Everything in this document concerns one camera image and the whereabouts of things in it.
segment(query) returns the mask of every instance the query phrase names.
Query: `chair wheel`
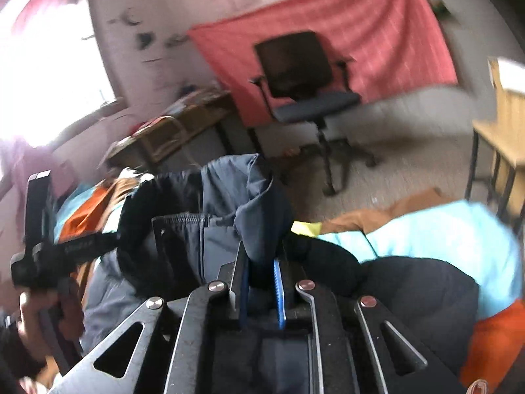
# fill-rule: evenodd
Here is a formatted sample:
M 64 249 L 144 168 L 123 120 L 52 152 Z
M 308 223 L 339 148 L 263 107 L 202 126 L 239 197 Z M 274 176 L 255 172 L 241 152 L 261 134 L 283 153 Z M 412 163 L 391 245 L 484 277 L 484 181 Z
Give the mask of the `chair wheel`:
M 335 195 L 336 192 L 333 185 L 325 185 L 323 187 L 323 194 L 325 195 L 325 197 L 332 197 L 333 195 Z
M 379 162 L 377 161 L 377 159 L 376 159 L 375 157 L 369 157 L 369 158 L 366 159 L 366 161 L 364 162 L 365 166 L 366 166 L 366 167 L 370 167 L 370 168 L 372 168 L 372 167 L 376 167 L 378 163 L 379 163 Z

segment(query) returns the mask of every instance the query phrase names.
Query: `hand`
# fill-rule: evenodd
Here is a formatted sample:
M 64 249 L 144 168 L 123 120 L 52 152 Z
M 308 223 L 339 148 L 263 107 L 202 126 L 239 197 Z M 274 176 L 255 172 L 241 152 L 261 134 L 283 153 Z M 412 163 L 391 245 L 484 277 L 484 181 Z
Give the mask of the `hand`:
M 32 358 L 43 362 L 51 355 L 51 349 L 44 341 L 40 330 L 38 312 L 60 303 L 64 318 L 59 322 L 59 330 L 66 340 L 78 340 L 84 332 L 84 313 L 76 294 L 60 298 L 56 291 L 24 292 L 20 295 L 22 321 L 18 323 L 20 339 Z

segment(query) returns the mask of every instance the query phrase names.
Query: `yellow cloth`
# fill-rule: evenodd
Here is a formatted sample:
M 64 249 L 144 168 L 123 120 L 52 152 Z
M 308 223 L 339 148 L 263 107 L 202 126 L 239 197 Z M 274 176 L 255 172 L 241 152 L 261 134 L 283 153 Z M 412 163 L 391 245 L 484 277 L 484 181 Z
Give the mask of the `yellow cloth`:
M 306 235 L 308 237 L 317 237 L 321 234 L 321 222 L 309 224 L 308 222 L 294 221 L 292 232 L 295 234 Z

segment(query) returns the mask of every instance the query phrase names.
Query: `wooden chair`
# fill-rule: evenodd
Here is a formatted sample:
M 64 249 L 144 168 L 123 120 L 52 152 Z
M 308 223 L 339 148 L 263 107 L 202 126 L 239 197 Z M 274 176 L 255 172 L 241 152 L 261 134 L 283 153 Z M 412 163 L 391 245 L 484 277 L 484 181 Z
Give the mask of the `wooden chair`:
M 488 199 L 497 200 L 497 216 L 510 223 L 516 234 L 525 217 L 525 94 L 503 89 L 497 59 L 489 59 L 496 94 L 497 120 L 474 120 L 471 168 L 465 198 L 470 200 L 474 182 L 484 183 Z M 494 149 L 490 176 L 476 176 L 479 138 Z

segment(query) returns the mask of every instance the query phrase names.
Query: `window sill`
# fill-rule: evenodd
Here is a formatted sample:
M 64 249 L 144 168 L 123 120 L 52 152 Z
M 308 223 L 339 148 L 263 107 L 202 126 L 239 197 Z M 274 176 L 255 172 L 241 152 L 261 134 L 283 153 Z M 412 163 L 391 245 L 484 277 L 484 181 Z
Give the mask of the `window sill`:
M 127 107 L 128 105 L 124 98 L 117 98 L 111 104 L 105 105 L 67 126 L 53 141 L 49 143 L 48 146 L 54 151 L 61 145 L 64 145 L 67 141 L 81 134 L 84 130 L 93 126 L 95 123 L 106 117 L 111 117 L 111 115 L 114 115 L 121 110 L 125 110 Z M 7 172 L 0 179 L 0 201 L 3 200 L 12 186 L 11 174 Z

